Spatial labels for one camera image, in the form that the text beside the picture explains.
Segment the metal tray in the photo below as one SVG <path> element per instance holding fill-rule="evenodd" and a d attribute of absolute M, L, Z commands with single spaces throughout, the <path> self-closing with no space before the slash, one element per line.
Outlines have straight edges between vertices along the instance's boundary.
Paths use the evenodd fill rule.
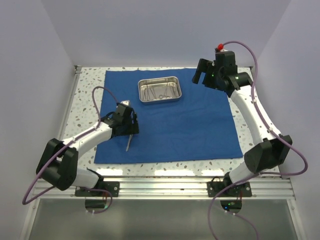
<path fill-rule="evenodd" d="M 178 101 L 181 88 L 175 76 L 144 79 L 138 82 L 139 98 L 144 104 Z"/>

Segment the blue cloth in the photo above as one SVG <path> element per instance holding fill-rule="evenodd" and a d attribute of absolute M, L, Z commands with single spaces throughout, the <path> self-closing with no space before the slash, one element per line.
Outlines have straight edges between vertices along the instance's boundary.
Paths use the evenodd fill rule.
<path fill-rule="evenodd" d="M 159 71 L 107 71 L 104 86 L 118 101 L 130 100 L 138 116 L 140 133 L 126 152 L 128 136 L 118 136 L 97 146 L 96 164 L 136 164 L 242 157 L 227 95 L 193 84 L 194 69 Z M 138 81 L 175 76 L 182 97 L 176 102 L 144 105 Z M 115 110 L 104 91 L 101 116 Z"/>

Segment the wall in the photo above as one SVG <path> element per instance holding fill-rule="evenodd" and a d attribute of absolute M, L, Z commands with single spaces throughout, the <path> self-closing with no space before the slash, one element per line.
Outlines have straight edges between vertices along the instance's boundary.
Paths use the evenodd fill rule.
<path fill-rule="evenodd" d="M 73 65 L 39 0 L 0 7 L 0 239 L 18 239 L 25 190 L 57 136 Z"/>
<path fill-rule="evenodd" d="M 290 0 L 42 0 L 74 64 L 195 66 L 225 41 L 260 55 Z M 250 55 L 234 46 L 238 63 Z"/>
<path fill-rule="evenodd" d="M 319 238 L 320 223 L 319 8 L 318 0 L 291 1 L 259 58 L 257 86 L 271 119 L 309 160 L 308 171 L 291 180 L 310 240 Z M 291 152 L 281 170 L 302 168 Z"/>

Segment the black mounting bracket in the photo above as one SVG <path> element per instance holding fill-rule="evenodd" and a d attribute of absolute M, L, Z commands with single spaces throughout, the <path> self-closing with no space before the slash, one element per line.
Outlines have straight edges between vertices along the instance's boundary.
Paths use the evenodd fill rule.
<path fill-rule="evenodd" d="M 213 198 L 218 192 L 224 189 L 226 186 L 222 181 L 208 181 L 206 183 L 206 188 L 208 191 L 208 196 Z M 219 197 L 235 197 L 237 198 L 240 193 L 242 193 L 242 197 L 252 197 L 251 186 L 249 182 L 234 186 L 229 188 L 227 191 L 222 193 Z"/>
<path fill-rule="evenodd" d="M 119 196 L 119 190 L 120 190 L 120 182 L 118 181 L 104 181 L 100 183 L 99 189 L 105 189 L 108 192 L 112 194 L 113 198 L 116 198 Z M 86 190 L 82 187 L 76 188 L 74 195 L 76 197 L 103 197 L 104 192 L 102 191 L 90 191 Z"/>

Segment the white tabletop with spots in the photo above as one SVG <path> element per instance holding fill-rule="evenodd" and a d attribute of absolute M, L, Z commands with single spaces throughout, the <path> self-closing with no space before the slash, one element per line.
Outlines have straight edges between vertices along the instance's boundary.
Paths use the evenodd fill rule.
<path fill-rule="evenodd" d="M 106 71 L 134 71 L 134 70 L 168 70 L 181 69 L 181 67 L 83 67 L 74 93 L 73 102 L 68 115 L 63 138 L 74 136 L 97 121 L 97 114 L 93 106 L 91 92 L 95 86 L 104 86 Z M 239 68 L 239 72 L 247 72 L 249 68 Z M 103 91 L 97 90 L 95 99 L 98 108 L 101 107 Z M 253 147 L 253 139 L 246 121 L 237 106 L 229 99 L 232 116 L 243 153 Z M 104 176 L 223 176 L 236 168 L 244 160 L 213 159 L 161 163 L 138 164 L 94 164 L 97 148 L 89 150 L 79 160 L 78 166 L 90 168 Z M 276 167 L 272 172 L 279 172 Z"/>

